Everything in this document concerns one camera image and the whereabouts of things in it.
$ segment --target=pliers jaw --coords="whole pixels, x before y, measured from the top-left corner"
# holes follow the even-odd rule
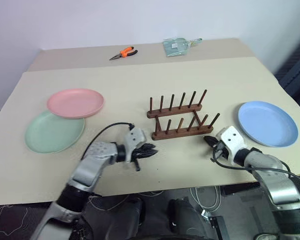
[[[119,53],[119,54],[113,56],[112,58],[110,58],[109,60],[119,59],[119,58],[121,58],[121,57],[122,57],[122,54]]]

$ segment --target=beige tabletop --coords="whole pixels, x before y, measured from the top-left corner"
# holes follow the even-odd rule
[[[161,95],[165,96],[164,105],[168,106],[171,94],[175,94],[177,105],[183,92],[186,92],[185,103],[188,103],[192,92],[197,91],[194,100],[197,102],[205,89],[208,92],[198,115],[202,118],[209,114],[209,123],[216,113],[221,114],[211,135],[233,125],[242,133],[249,147],[276,156],[300,175],[300,107],[285,93],[275,77],[254,56],[249,56],[249,51],[243,56],[204,60],[191,60],[190,54],[183,58],[184,61],[179,56],[171,58],[176,59],[174,62],[111,67],[90,65],[77,68],[65,63],[60,69],[49,69],[51,66],[46,65],[44,70],[40,70],[35,61],[32,71],[22,75],[0,112],[0,204],[55,200],[88,142],[105,126],[119,121],[132,122],[142,128],[148,142],[155,144],[159,152],[151,158],[141,159],[139,172],[134,170],[133,165],[123,163],[107,167],[95,189],[99,194],[109,196],[253,181],[248,172],[223,169],[212,163],[212,152],[203,141],[203,135],[152,141],[150,135],[155,129],[155,121],[146,116],[150,97],[153,97],[154,108],[158,108]],[[116,64],[120,64],[119,61],[133,61],[132,58],[119,59]],[[100,92],[105,98],[103,109],[86,119],[83,135],[70,148],[55,154],[30,151],[24,143],[27,126],[47,110],[46,102],[53,93],[71,88]],[[237,113],[239,107],[249,101],[265,101],[284,109],[298,126],[296,143],[285,148],[266,147],[245,135],[239,127]],[[186,126],[192,115],[183,114],[182,117]],[[171,128],[176,128],[180,116],[162,117],[162,127],[167,125],[168,119],[172,119]],[[127,131],[125,126],[113,127],[104,132],[99,140],[122,143]]]

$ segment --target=floor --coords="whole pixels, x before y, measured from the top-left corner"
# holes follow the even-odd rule
[[[98,210],[95,207],[109,209],[134,195],[94,198],[91,203],[88,203],[85,209],[85,218],[93,228],[94,239],[104,238],[109,223],[121,205],[111,210]],[[171,199],[188,197],[195,209],[201,211],[199,205],[192,198],[189,188],[166,190],[156,196],[136,195],[144,200],[146,206],[145,220],[138,230],[138,236],[172,234],[167,216],[167,206]],[[199,188],[198,197],[202,205],[212,205],[216,199],[214,187]],[[0,240],[28,239],[48,205],[49,203],[5,206],[4,208],[0,206],[0,231],[5,231],[7,234],[0,232]],[[213,216],[224,217],[230,239],[252,240],[258,233],[276,233],[278,231],[266,197],[260,188],[222,196],[221,205],[213,213]],[[215,229],[208,222],[204,228],[208,238],[218,239]]]

